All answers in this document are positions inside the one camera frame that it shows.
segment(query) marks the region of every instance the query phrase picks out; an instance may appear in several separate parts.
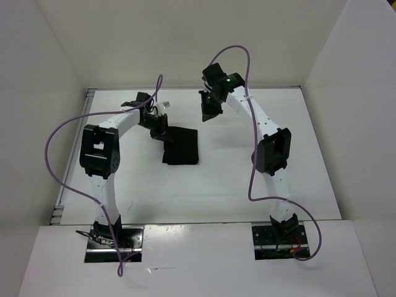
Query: black cloth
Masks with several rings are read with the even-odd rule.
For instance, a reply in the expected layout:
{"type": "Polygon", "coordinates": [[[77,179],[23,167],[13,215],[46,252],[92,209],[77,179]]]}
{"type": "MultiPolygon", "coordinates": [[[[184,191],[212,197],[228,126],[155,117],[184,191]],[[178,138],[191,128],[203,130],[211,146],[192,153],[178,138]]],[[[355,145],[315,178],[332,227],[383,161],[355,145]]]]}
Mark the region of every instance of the black cloth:
{"type": "Polygon", "coordinates": [[[173,141],[163,143],[162,163],[169,165],[198,164],[198,130],[168,127],[167,133],[173,141]]]}

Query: white floor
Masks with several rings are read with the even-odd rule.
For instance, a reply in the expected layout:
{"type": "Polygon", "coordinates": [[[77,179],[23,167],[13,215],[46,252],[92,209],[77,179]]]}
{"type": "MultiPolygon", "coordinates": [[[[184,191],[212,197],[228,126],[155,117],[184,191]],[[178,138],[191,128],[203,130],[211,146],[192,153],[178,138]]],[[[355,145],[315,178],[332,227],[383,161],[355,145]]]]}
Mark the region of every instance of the white floor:
{"type": "MultiPolygon", "coordinates": [[[[20,297],[375,297],[350,221],[321,221],[323,245],[308,262],[254,260],[251,224],[147,225],[141,263],[85,264],[87,226],[40,228],[20,297]]],[[[306,222],[313,251],[317,232],[306,222]]]]}
{"type": "MultiPolygon", "coordinates": [[[[118,110],[135,100],[135,90],[96,91],[88,111],[118,110]]],[[[291,151],[285,185],[290,199],[303,204],[318,220],[341,219],[301,90],[260,89],[252,94],[265,112],[281,127],[291,131],[291,151]]],[[[169,101],[170,126],[198,130],[199,158],[196,166],[170,166],[161,162],[163,144],[152,140],[149,131],[133,127],[120,140],[121,165],[116,173],[116,201],[125,224],[259,222],[269,220],[271,202],[251,203],[247,192],[251,173],[253,133],[238,115],[223,104],[224,113],[206,123],[201,121],[198,90],[161,90],[160,101],[169,101]]],[[[107,116],[88,123],[98,124],[107,116]]],[[[91,193],[80,167],[80,144],[67,183],[91,193]]],[[[254,197],[267,195],[258,174],[254,197]]],[[[62,225],[92,224],[93,202],[64,190],[62,225]]],[[[296,210],[300,220],[309,217],[296,210]]]]}

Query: table top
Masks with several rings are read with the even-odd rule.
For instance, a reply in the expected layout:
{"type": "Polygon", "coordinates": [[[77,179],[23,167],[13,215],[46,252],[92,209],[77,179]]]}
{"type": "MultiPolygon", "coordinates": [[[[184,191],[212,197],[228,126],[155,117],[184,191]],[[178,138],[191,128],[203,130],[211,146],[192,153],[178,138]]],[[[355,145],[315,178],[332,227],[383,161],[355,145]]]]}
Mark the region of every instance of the table top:
{"type": "MultiPolygon", "coordinates": [[[[253,89],[257,103],[280,127],[291,131],[286,169],[289,199],[303,204],[317,220],[340,219],[324,161],[301,90],[253,89]]],[[[87,111],[119,110],[134,100],[137,90],[97,90],[87,111]]],[[[153,90],[141,90],[152,93],[153,90]]],[[[248,201],[248,184],[254,150],[253,133],[227,104],[224,113],[202,123],[198,90],[161,90],[160,101],[169,101],[170,126],[198,130],[199,164],[163,164],[163,144],[149,131],[133,127],[120,140],[121,164],[115,176],[116,202],[123,223],[216,223],[268,221],[272,202],[248,201]]],[[[89,117],[98,124],[108,116],[89,117]]],[[[80,141],[72,156],[67,183],[92,193],[78,158],[80,141]]],[[[264,179],[256,175],[254,197],[267,195],[264,179]]],[[[62,225],[92,224],[92,201],[63,190],[62,225]]],[[[309,217],[296,209],[300,220],[309,217]]]]}
{"type": "MultiPolygon", "coordinates": [[[[311,250],[318,244],[305,222],[311,250]]],[[[146,225],[142,262],[85,264],[88,226],[43,226],[19,297],[348,296],[376,291],[351,221],[321,221],[323,245],[307,262],[254,260],[250,223],[146,225]]]]}

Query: white wall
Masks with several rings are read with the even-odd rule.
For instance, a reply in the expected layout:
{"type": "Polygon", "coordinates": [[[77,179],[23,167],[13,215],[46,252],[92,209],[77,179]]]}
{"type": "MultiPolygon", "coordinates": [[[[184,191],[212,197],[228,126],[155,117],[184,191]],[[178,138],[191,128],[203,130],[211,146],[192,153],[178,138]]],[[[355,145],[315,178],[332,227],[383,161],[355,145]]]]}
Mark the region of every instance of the white wall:
{"type": "MultiPolygon", "coordinates": [[[[0,288],[12,297],[59,189],[45,169],[45,140],[84,102],[82,84],[32,0],[0,1],[0,102],[0,288]]],[[[57,174],[63,174],[75,129],[70,125],[54,140],[57,174]]]]}
{"type": "MultiPolygon", "coordinates": [[[[301,85],[346,0],[38,0],[88,87],[198,86],[227,45],[251,50],[251,85],[301,85]]],[[[243,52],[221,58],[244,71],[243,52]]]]}
{"type": "Polygon", "coordinates": [[[396,291],[395,27],[386,0],[348,0],[303,85],[340,210],[359,218],[381,297],[396,291]]]}

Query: cable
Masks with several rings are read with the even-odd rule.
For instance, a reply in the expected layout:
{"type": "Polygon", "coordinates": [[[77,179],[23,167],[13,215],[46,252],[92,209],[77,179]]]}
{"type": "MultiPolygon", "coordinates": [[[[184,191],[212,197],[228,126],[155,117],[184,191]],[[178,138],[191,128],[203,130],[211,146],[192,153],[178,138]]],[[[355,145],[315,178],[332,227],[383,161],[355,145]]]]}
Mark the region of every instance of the cable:
{"type": "Polygon", "coordinates": [[[304,210],[304,212],[311,218],[312,222],[315,224],[315,227],[317,229],[317,234],[319,235],[319,244],[317,245],[316,251],[309,257],[307,258],[297,258],[295,256],[295,253],[293,253],[293,257],[296,260],[299,261],[307,261],[312,259],[313,257],[315,257],[317,255],[317,253],[319,252],[319,250],[321,249],[322,246],[322,232],[321,229],[319,228],[319,225],[317,224],[315,218],[311,215],[311,213],[305,208],[303,207],[301,204],[294,202],[292,200],[289,200],[287,198],[283,198],[283,197],[278,197],[278,196],[268,196],[268,197],[261,197],[261,198],[252,198],[252,188],[253,188],[253,182],[254,182],[254,175],[256,173],[256,168],[257,168],[257,154],[258,154],[258,133],[257,133],[257,124],[256,124],[256,116],[254,114],[254,108],[252,106],[252,103],[250,101],[250,97],[249,97],[249,92],[248,92],[248,78],[249,78],[249,71],[250,71],[250,54],[247,48],[245,48],[242,45],[230,45],[227,46],[226,48],[223,48],[221,51],[218,52],[218,54],[211,60],[211,62],[209,63],[209,65],[212,65],[213,62],[217,59],[217,57],[219,57],[219,55],[221,55],[223,52],[225,52],[226,50],[229,50],[230,48],[240,48],[242,50],[244,50],[244,52],[246,53],[247,56],[247,66],[246,66],[246,75],[245,75],[245,97],[247,100],[247,103],[249,104],[249,108],[250,111],[252,113],[252,120],[253,120],[253,130],[254,130],[254,156],[253,156],[253,167],[252,167],[252,173],[250,176],[250,182],[249,182],[249,190],[247,192],[247,197],[249,198],[249,200],[251,202],[256,202],[256,201],[264,201],[264,200],[281,200],[281,201],[287,201],[297,207],[299,207],[300,209],[304,210]]]}
{"type": "Polygon", "coordinates": [[[44,149],[45,166],[47,167],[47,170],[48,170],[49,174],[51,175],[51,177],[52,177],[58,184],[60,184],[61,186],[65,187],[66,189],[68,189],[68,190],[70,190],[70,191],[72,191],[72,192],[75,192],[75,193],[77,193],[77,194],[80,194],[80,195],[82,195],[82,196],[85,196],[85,197],[91,199],[92,201],[94,201],[95,203],[97,203],[97,204],[100,206],[100,208],[102,209],[103,213],[105,214],[105,217],[106,217],[107,222],[108,222],[108,224],[109,224],[110,234],[111,234],[111,237],[112,237],[113,242],[114,242],[114,248],[115,248],[115,250],[116,250],[117,257],[118,257],[119,265],[118,265],[118,269],[117,269],[117,274],[118,274],[119,277],[122,277],[123,274],[124,274],[123,263],[125,262],[125,260],[126,260],[127,258],[133,256],[134,254],[132,254],[132,255],[126,257],[125,259],[123,259],[123,258],[121,257],[121,253],[120,253],[120,251],[119,251],[119,247],[118,247],[118,243],[117,243],[116,236],[115,236],[115,233],[114,233],[114,229],[113,229],[113,226],[111,225],[111,220],[110,220],[110,217],[109,217],[109,215],[108,215],[108,212],[107,212],[105,206],[104,206],[98,199],[94,198],[93,196],[88,195],[88,194],[86,194],[86,193],[84,193],[84,192],[82,192],[82,191],[80,191],[80,190],[77,190],[77,189],[74,189],[73,187],[68,186],[67,184],[65,184],[64,182],[62,182],[62,181],[55,175],[55,173],[53,172],[53,170],[52,170],[52,168],[51,168],[51,166],[50,166],[50,162],[49,162],[49,160],[48,160],[48,147],[50,146],[50,142],[51,142],[52,138],[54,137],[55,133],[57,133],[57,132],[60,130],[60,128],[62,128],[62,127],[65,126],[66,124],[69,124],[70,122],[75,121],[76,119],[86,118],[87,116],[99,116],[99,115],[104,115],[104,114],[121,114],[121,113],[128,113],[128,112],[131,112],[131,111],[133,111],[133,110],[136,110],[136,109],[139,109],[139,108],[145,106],[147,103],[149,103],[149,102],[153,99],[153,97],[154,97],[155,95],[157,95],[157,93],[158,93],[158,91],[159,91],[159,89],[160,89],[160,87],[161,87],[161,85],[162,85],[162,80],[163,80],[163,76],[162,76],[162,74],[160,74],[160,75],[158,76],[157,87],[156,87],[156,89],[155,89],[153,95],[151,95],[150,98],[147,99],[146,101],[144,101],[142,104],[140,104],[140,105],[138,105],[138,106],[136,106],[136,107],[133,107],[133,108],[131,108],[131,109],[128,109],[128,110],[121,110],[121,111],[102,111],[102,112],[99,112],[99,113],[87,113],[87,114],[82,114],[82,115],[80,115],[80,116],[75,116],[75,117],[73,117],[73,118],[71,118],[71,119],[68,119],[67,121],[64,121],[62,124],[60,124],[58,127],[56,127],[56,128],[54,129],[54,131],[52,131],[52,133],[49,135],[49,137],[48,137],[48,139],[47,139],[47,141],[46,141],[46,144],[45,144],[45,149],[44,149]]]}

